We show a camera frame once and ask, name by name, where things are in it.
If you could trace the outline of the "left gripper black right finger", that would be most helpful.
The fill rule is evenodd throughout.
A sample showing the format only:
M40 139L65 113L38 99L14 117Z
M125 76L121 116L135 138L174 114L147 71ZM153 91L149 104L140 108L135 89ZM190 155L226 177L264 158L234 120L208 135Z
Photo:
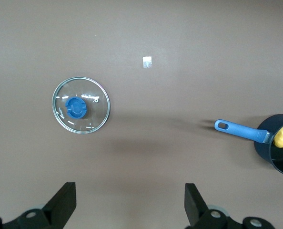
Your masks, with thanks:
M184 209L190 223L185 229L275 229L262 218L245 217L239 223L225 209L208 206L194 183L185 184Z

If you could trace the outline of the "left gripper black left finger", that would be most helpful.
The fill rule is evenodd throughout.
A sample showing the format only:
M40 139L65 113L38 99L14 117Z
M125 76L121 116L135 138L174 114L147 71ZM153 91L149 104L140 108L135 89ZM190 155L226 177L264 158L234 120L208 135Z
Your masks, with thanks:
M76 184L67 182L42 208L27 210L7 223L0 218L0 229L63 229L76 205Z

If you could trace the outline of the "glass lid with blue knob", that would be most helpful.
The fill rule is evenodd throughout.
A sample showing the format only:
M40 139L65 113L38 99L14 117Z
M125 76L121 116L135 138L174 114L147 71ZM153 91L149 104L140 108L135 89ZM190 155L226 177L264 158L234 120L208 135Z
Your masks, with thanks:
M61 82L52 96L56 120L75 134L98 131L107 122L111 103L105 89L87 77L72 77Z

